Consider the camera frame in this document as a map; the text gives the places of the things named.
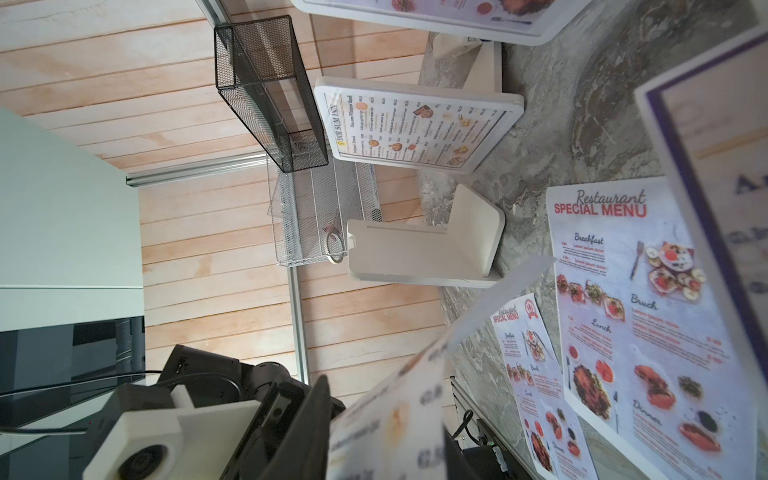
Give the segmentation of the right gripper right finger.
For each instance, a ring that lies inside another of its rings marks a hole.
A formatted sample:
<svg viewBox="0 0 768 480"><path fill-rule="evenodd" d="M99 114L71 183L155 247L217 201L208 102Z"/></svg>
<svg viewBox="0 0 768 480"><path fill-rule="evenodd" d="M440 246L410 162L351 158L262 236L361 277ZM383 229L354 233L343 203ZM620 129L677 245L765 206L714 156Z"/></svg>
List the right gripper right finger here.
<svg viewBox="0 0 768 480"><path fill-rule="evenodd" d="M479 477L465 459L460 446L446 429L443 429L443 438L445 444L444 463L446 466L446 479L478 480Z"/></svg>

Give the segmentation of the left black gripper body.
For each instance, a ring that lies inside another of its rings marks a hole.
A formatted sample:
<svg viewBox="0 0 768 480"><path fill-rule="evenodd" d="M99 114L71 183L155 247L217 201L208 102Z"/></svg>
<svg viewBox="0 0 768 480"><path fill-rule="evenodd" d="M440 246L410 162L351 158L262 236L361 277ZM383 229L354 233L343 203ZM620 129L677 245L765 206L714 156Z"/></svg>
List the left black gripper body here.
<svg viewBox="0 0 768 480"><path fill-rule="evenodd" d="M246 364L232 357L177 345L156 385L169 390L185 386L197 407L258 401L257 413L220 479L260 479L317 380L307 385L276 362ZM330 395L332 423L345 406L331 391Z"/></svg>

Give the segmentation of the pink special menu sheet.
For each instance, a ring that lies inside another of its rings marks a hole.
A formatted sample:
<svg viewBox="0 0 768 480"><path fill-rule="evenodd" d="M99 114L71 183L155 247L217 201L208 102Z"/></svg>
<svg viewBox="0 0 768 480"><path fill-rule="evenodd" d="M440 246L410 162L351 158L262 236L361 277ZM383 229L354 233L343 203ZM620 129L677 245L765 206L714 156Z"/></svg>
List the pink special menu sheet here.
<svg viewBox="0 0 768 480"><path fill-rule="evenodd" d="M661 177L551 187L566 400L651 479L753 479L757 409Z"/></svg>
<svg viewBox="0 0 768 480"><path fill-rule="evenodd" d="M534 468L546 479L598 477L578 415L565 401L560 364L533 294L491 315Z"/></svg>

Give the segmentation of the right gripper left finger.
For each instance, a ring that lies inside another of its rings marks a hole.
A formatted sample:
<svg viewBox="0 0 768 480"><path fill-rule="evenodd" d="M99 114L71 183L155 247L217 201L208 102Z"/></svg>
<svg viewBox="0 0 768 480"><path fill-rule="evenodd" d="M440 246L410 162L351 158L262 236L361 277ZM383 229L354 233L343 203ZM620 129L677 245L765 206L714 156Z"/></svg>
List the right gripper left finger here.
<svg viewBox="0 0 768 480"><path fill-rule="evenodd" d="M332 397L328 380L326 376L320 376L259 478L325 479L331 419Z"/></svg>

